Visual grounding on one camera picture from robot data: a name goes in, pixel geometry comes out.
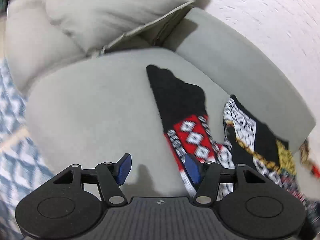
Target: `throw pillow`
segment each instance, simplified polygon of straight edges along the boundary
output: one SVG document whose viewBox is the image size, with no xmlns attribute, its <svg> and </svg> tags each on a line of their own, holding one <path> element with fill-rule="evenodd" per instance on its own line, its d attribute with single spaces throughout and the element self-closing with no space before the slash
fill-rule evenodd
<svg viewBox="0 0 320 240">
<path fill-rule="evenodd" d="M 53 25 L 89 54 L 130 32 L 141 31 L 193 0 L 45 0 Z"/>
</svg>

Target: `patterned sock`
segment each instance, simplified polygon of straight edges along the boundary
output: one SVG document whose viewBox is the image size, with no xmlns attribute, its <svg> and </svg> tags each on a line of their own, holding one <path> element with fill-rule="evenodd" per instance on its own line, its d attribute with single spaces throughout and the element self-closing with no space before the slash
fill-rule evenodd
<svg viewBox="0 0 320 240">
<path fill-rule="evenodd" d="M 147 66 L 149 82 L 167 138 L 178 168 L 191 196 L 196 190 L 184 167 L 186 153 L 194 154 L 200 162 L 213 161 L 224 168 L 234 168 L 229 144 L 212 140 L 205 110 L 205 96 L 201 87 L 176 78 L 168 69 Z M 232 184 L 221 184 L 218 199 L 232 192 Z"/>
</svg>

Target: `couch cushion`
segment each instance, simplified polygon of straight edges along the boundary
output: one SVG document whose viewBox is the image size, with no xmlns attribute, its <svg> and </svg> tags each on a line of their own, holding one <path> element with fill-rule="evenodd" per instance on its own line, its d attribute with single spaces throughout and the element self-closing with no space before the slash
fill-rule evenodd
<svg viewBox="0 0 320 240">
<path fill-rule="evenodd" d="M 204 89 L 213 139 L 223 140 L 229 95 L 200 70 L 163 48 L 114 52 L 62 68 L 34 86 L 28 129 L 54 172 L 73 163 L 94 168 L 131 153 L 132 169 L 122 186 L 128 197 L 187 194 L 163 135 L 149 64 Z"/>
<path fill-rule="evenodd" d="M 85 57 L 68 36 L 49 23 L 41 3 L 31 3 L 21 10 L 14 8 L 6 22 L 6 57 L 14 83 L 22 93 L 40 74 Z"/>
</svg>

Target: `couch armrest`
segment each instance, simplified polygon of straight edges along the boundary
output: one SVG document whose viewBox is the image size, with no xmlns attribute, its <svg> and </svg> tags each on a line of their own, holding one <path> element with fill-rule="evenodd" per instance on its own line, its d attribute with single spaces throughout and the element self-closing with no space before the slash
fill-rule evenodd
<svg viewBox="0 0 320 240">
<path fill-rule="evenodd" d="M 293 152 L 314 128 L 315 120 L 306 103 L 271 60 L 205 11 L 193 8 L 164 47 L 192 63 L 229 95 L 234 94 L 277 136 L 288 140 Z"/>
</svg>

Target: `gray upholstery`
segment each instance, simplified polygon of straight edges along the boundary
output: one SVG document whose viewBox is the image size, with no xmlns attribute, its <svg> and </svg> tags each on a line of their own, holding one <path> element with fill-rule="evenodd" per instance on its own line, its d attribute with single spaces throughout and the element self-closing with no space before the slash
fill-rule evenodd
<svg viewBox="0 0 320 240">
<path fill-rule="evenodd" d="M 43 0 L 10 0 L 8 3 L 7 17 L 10 18 L 17 12 L 28 8 L 36 8 L 42 6 Z"/>
<path fill-rule="evenodd" d="M 149 64 L 204 89 L 212 136 L 223 140 L 229 95 L 200 70 L 163 48 L 114 52 L 62 68 L 33 87 L 27 126 L 54 172 L 73 163 L 94 168 L 128 152 L 132 170 L 122 186 L 127 196 L 187 194 L 163 135 Z"/>
<path fill-rule="evenodd" d="M 43 73 L 85 58 L 85 53 L 51 25 L 44 9 L 37 5 L 11 13 L 5 39 L 13 81 L 25 95 Z"/>
<path fill-rule="evenodd" d="M 302 97 L 250 41 L 217 18 L 193 8 L 164 43 L 298 149 L 315 126 Z"/>
</svg>

